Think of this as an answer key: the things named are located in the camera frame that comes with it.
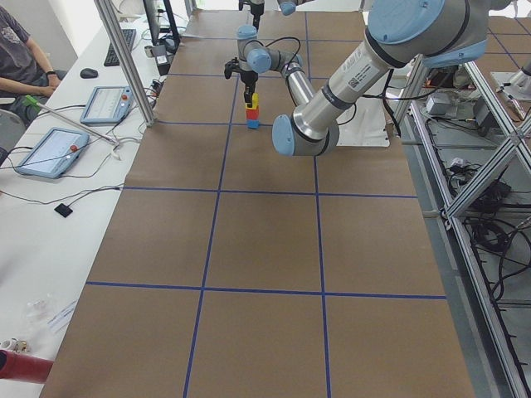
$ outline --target blue block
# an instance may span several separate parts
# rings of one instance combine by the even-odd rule
[[[260,127],[260,120],[247,120],[247,127],[249,129],[258,129]]]

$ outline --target label sticker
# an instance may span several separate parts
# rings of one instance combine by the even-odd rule
[[[363,52],[361,47],[358,47],[355,52],[352,53],[352,55],[343,63],[343,72],[346,72],[347,70],[351,69],[354,65],[356,65],[356,62],[359,61],[359,59],[363,56]]]
[[[348,74],[348,85],[354,91],[360,91],[373,77],[378,75],[378,68],[370,62],[356,65],[353,73]]]

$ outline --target person's arm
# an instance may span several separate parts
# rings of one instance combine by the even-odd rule
[[[0,90],[17,95],[29,94],[50,97],[55,89],[56,88],[52,86],[40,87],[35,85],[25,85],[24,83],[15,80],[0,77]]]
[[[32,52],[33,57],[35,58],[35,61],[41,67],[42,70],[44,70],[45,72],[50,72],[53,70],[50,60],[48,60],[48,57],[46,56],[44,51],[39,47],[36,41],[34,41],[30,37],[26,41],[26,46]],[[57,87],[61,83],[57,75],[48,75],[48,82],[50,86],[54,88]]]

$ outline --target white table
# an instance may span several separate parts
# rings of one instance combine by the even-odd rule
[[[123,27],[137,29],[133,58],[144,87],[158,78],[153,59],[147,58],[141,41],[147,25],[142,22]],[[84,54],[73,65],[47,105],[53,109],[85,104],[95,86],[127,85],[120,67],[104,67],[103,60],[109,45],[109,38],[102,29],[88,46]],[[80,70],[90,67],[99,71],[96,79],[83,80]],[[69,109],[64,115],[79,120],[82,109]],[[59,119],[45,115],[37,119],[22,136],[17,146],[34,146],[52,127],[71,126]],[[110,127],[96,128],[107,132]],[[142,115],[134,109],[127,119],[114,131],[119,138],[142,138],[145,129]],[[125,142],[117,151],[121,160],[109,158],[95,176],[91,178],[62,178],[45,180],[23,177],[13,170],[0,170],[0,189],[5,192],[39,201],[57,198],[102,186],[115,186],[124,182],[139,144]],[[80,155],[69,175],[89,176],[110,153],[111,146],[99,140],[91,144]],[[12,155],[18,164],[24,153]],[[9,165],[6,161],[2,167]],[[31,355],[54,359],[66,328],[52,334],[46,327],[29,328],[23,313],[27,303],[52,296],[55,312],[80,296],[87,274],[100,247],[107,225],[119,198],[118,191],[93,193],[78,202],[74,212],[63,218],[47,206],[31,204],[0,194],[0,340],[9,338],[27,339]],[[70,203],[73,199],[63,201]],[[16,398],[38,397],[42,385],[0,380],[0,396]]]

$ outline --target blue joint cap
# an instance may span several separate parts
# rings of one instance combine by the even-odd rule
[[[446,0],[387,0],[375,2],[368,30],[381,44],[402,44],[418,37],[441,15]]]
[[[273,145],[276,152],[281,155],[293,156],[295,154],[295,132],[287,114],[278,116],[273,123]]]
[[[271,56],[266,49],[256,48],[247,55],[247,64],[258,74],[266,73],[271,68]]]
[[[297,11],[297,6],[294,2],[283,2],[280,4],[280,10],[284,15],[288,16]]]
[[[443,68],[470,62],[480,58],[487,51],[487,41],[483,40],[471,46],[460,48],[440,54],[439,56],[425,57],[422,63],[426,68]]]
[[[238,40],[250,40],[258,37],[258,31],[252,25],[242,25],[238,27],[236,34]]]

